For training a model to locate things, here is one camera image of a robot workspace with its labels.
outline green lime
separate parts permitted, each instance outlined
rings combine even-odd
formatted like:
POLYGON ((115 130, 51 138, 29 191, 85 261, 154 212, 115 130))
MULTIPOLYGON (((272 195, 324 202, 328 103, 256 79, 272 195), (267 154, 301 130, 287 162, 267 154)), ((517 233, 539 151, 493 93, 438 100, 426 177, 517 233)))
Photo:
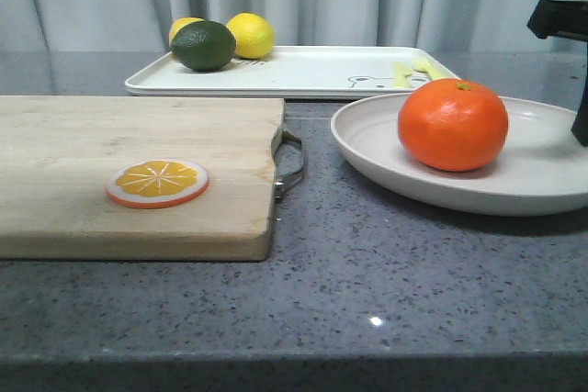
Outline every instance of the green lime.
POLYGON ((231 61, 236 46, 229 29, 212 20, 188 23, 172 39, 175 58, 193 71, 218 71, 231 61))

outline white rectangular tray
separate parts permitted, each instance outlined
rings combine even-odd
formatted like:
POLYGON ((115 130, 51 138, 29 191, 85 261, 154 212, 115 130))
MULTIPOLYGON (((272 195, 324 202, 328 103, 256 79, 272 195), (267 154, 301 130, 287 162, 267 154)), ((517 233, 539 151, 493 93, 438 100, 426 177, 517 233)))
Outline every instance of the white rectangular tray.
POLYGON ((413 70, 410 87, 394 86, 394 62, 412 69, 427 58, 448 77, 457 77, 429 54, 416 48, 276 46, 261 60, 232 59, 220 71, 197 73, 177 62, 172 53, 127 79, 135 95, 272 96, 280 98, 356 99, 411 92, 430 81, 413 70))

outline lime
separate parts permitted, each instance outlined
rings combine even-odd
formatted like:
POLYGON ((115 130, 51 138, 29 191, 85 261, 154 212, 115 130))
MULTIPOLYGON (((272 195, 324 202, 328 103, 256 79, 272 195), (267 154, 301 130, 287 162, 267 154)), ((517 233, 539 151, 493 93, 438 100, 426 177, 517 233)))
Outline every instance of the lime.
POLYGON ((179 31, 188 23, 199 22, 200 20, 203 19, 199 17, 180 17, 174 20, 172 27, 169 29, 169 46, 172 46, 172 40, 174 39, 175 34, 177 34, 177 31, 179 31))
POLYGON ((274 29, 263 17, 239 13, 227 23, 237 40, 235 53, 244 59, 260 59, 274 48, 274 29))
POLYGON ((193 71, 217 71, 231 61, 235 46, 235 37, 227 27, 212 20, 199 20, 177 31, 172 53, 193 71))

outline yellow utensil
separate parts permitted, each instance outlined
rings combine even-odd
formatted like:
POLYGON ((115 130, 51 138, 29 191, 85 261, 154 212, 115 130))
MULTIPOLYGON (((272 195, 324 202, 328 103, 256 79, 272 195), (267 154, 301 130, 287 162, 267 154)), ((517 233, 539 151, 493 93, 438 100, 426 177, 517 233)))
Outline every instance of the yellow utensil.
POLYGON ((413 62, 413 68, 419 73, 426 73, 431 77, 431 80, 438 80, 440 78, 447 78, 448 75, 437 68, 426 57, 419 57, 413 62))
POLYGON ((413 75, 413 70, 401 62, 393 62, 394 69, 394 87, 402 89, 409 89, 411 84, 408 82, 408 77, 413 75))

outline citrus fruit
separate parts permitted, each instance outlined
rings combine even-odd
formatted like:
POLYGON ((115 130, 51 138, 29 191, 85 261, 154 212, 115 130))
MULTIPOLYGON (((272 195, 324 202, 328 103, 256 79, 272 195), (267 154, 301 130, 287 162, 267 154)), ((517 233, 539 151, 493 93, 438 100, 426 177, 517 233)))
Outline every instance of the citrus fruit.
POLYGON ((107 195, 131 208, 176 206, 200 195, 209 184, 204 168, 183 160, 150 160, 116 172, 107 182, 107 195))
POLYGON ((172 53, 193 71, 217 71, 231 61, 235 46, 235 37, 227 27, 212 20, 199 20, 177 31, 172 53))
POLYGON ((263 17, 239 13, 227 23, 237 40, 235 53, 244 59, 261 59, 274 48, 274 29, 263 17))
POLYGON ((462 172, 492 162, 508 132, 508 114, 492 89, 467 80, 434 80, 411 93, 398 115, 398 136, 419 161, 462 172))
POLYGON ((180 17, 174 20, 174 23, 172 23, 172 27, 169 28, 169 45, 172 46, 172 40, 174 39, 175 34, 177 34, 177 31, 179 31, 188 23, 199 22, 200 20, 203 19, 199 17, 180 17))

